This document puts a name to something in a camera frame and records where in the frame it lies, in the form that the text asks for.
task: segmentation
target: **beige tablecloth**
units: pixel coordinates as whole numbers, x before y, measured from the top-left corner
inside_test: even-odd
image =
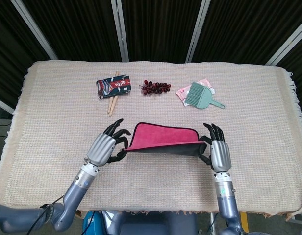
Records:
[[[119,97],[109,117],[109,100],[98,100],[96,81],[116,71],[130,76],[132,92]],[[204,78],[224,110],[184,107],[175,94]],[[145,79],[172,89],[145,97],[138,86]],[[239,210],[302,213],[302,114],[294,87],[279,67],[37,62],[28,70],[3,151],[0,203],[38,207],[64,194],[96,136],[124,118],[121,127],[131,132],[143,121],[207,135],[203,122],[215,123],[230,147]],[[213,171],[195,157],[129,153],[101,168],[79,209],[216,211]]]

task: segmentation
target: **metal pole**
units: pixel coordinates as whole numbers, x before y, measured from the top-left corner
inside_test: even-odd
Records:
[[[302,23],[286,40],[286,42],[277,50],[265,65],[277,65],[288,52],[302,39]]]
[[[13,114],[14,109],[12,109],[10,106],[5,104],[3,101],[0,100],[0,107],[4,109],[5,111],[9,112],[10,114]]]
[[[200,37],[200,33],[203,27],[205,16],[208,12],[208,8],[210,5],[211,0],[202,0],[201,6],[199,9],[197,21],[195,24],[194,32],[192,34],[192,38],[190,41],[187,57],[185,63],[189,63],[192,61],[192,57],[194,56],[194,52],[198,43],[198,39]]]
[[[122,61],[129,62],[122,1],[111,0],[111,4]]]
[[[42,31],[38,27],[37,23],[32,18],[31,14],[27,10],[26,6],[24,5],[22,0],[10,0],[18,13],[21,15],[25,23],[30,28],[33,35],[36,37],[38,42],[41,44],[45,52],[49,55],[50,59],[57,60],[57,55],[53,51],[52,47],[50,46],[49,42],[46,40],[45,36],[43,35]]]

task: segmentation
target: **black curtain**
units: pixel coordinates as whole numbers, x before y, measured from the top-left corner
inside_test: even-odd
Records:
[[[292,79],[297,86],[296,93],[302,109],[302,39],[278,63],[278,66],[286,68],[287,71],[293,73]]]
[[[185,63],[201,0],[123,0],[130,61]]]
[[[110,0],[23,0],[61,60],[120,62]]]
[[[0,100],[15,108],[27,69],[49,60],[9,0],[0,0]]]
[[[302,23],[302,0],[212,0],[193,62],[261,64]]]

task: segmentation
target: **robotic arm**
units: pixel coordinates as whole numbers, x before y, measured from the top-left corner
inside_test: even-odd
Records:
[[[2,231],[16,233],[37,230],[46,222],[51,223],[58,232],[67,230],[73,222],[80,202],[99,173],[99,167],[120,161],[126,155],[126,152],[120,152],[111,157],[115,145],[123,142],[125,148],[128,148],[127,138],[121,135],[130,135],[130,132],[122,129],[114,133],[122,121],[123,119],[116,121],[96,138],[87,153],[84,165],[63,196],[63,204],[54,202],[38,209],[13,209],[0,205]]]
[[[231,169],[229,147],[225,143],[223,131],[216,125],[204,124],[209,130],[211,138],[203,136],[202,141],[210,144],[210,158],[199,156],[207,165],[211,166],[214,174],[214,185],[219,205],[220,216],[228,223],[228,227],[220,235],[243,235],[244,230],[240,222],[240,214],[236,204],[235,189],[228,171]]]

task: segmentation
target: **brush handle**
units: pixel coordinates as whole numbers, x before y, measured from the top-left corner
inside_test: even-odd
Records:
[[[220,103],[220,102],[218,102],[218,101],[216,101],[216,100],[213,100],[213,99],[211,99],[210,104],[213,104],[213,105],[215,105],[215,106],[217,106],[217,107],[219,107],[219,108],[221,108],[221,109],[224,109],[224,108],[225,108],[225,105],[224,105],[224,104],[222,104],[222,103]]]

